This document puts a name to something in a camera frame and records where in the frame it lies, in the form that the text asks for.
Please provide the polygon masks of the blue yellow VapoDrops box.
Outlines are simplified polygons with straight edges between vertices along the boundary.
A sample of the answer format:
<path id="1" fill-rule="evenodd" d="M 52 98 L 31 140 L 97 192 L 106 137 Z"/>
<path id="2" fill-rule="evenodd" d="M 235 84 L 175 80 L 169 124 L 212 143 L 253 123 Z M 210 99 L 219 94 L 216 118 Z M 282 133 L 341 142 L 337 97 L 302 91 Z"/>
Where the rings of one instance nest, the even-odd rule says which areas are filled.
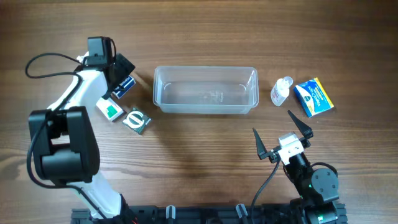
<path id="1" fill-rule="evenodd" d="M 335 107 L 318 78 L 295 85 L 294 92 L 309 118 Z"/>

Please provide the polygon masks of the Hansaplast plaster box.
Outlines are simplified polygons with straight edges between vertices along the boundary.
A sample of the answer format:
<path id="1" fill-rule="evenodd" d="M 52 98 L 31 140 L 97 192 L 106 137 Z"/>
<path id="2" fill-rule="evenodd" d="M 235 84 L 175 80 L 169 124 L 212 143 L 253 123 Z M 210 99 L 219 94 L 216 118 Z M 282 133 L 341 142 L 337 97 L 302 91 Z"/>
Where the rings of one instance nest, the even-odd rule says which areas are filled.
<path id="1" fill-rule="evenodd" d="M 134 85 L 136 84 L 135 79 L 132 76 L 128 76 L 124 81 L 122 81 L 119 86 L 113 91 L 113 95 L 120 99 L 122 98 Z"/>

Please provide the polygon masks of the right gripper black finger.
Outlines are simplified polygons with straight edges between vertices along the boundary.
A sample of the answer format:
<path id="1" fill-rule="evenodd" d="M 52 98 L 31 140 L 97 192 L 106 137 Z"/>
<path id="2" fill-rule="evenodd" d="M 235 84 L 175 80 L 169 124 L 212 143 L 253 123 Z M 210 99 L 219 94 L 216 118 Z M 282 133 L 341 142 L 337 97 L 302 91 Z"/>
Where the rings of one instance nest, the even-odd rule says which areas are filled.
<path id="1" fill-rule="evenodd" d="M 298 130 L 301 132 L 302 136 L 305 139 L 310 139 L 313 137 L 313 130 L 310 126 L 305 124 L 303 121 L 299 120 L 291 110 L 287 111 L 289 116 L 291 117 L 292 121 L 295 123 Z"/>
<path id="2" fill-rule="evenodd" d="M 256 151 L 257 151 L 257 156 L 259 157 L 260 160 L 263 160 L 267 157 L 270 156 L 268 153 L 264 143 L 261 140 L 261 137 L 259 136 L 258 132 L 256 131 L 255 128 L 252 129 L 256 141 Z"/>

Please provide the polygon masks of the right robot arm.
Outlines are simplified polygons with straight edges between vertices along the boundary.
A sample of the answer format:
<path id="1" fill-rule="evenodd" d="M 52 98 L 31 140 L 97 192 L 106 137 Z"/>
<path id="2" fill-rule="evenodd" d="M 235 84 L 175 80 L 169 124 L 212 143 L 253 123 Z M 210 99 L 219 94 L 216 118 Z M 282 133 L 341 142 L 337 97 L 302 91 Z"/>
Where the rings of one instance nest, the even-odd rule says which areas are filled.
<path id="1" fill-rule="evenodd" d="M 290 110 L 288 114 L 302 134 L 301 138 L 294 132 L 287 133 L 278 138 L 278 146 L 268 151 L 256 129 L 253 129 L 257 156 L 260 160 L 269 159 L 275 167 L 251 202 L 251 222 L 255 222 L 255 203 L 275 176 L 280 164 L 283 164 L 285 175 L 300 195 L 300 198 L 294 201 L 296 207 L 292 209 L 300 216 L 300 221 L 302 223 L 337 222 L 339 219 L 336 205 L 339 199 L 338 171 L 325 162 L 312 164 L 308 161 L 304 150 L 311 146 L 309 139 L 313 137 L 313 130 Z"/>

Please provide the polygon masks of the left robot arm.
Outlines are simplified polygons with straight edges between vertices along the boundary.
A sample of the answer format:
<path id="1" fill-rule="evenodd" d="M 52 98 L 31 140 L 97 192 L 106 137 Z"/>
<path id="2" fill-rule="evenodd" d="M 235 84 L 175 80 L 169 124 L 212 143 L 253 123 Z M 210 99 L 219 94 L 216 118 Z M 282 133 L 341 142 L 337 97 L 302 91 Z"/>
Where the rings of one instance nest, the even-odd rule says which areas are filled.
<path id="1" fill-rule="evenodd" d="M 135 213 L 100 172 L 90 114 L 135 66 L 121 53 L 110 60 L 85 54 L 75 61 L 79 65 L 70 72 L 73 80 L 63 95 L 29 115 L 28 175 L 45 189 L 71 190 L 88 207 L 94 223 L 134 223 Z"/>

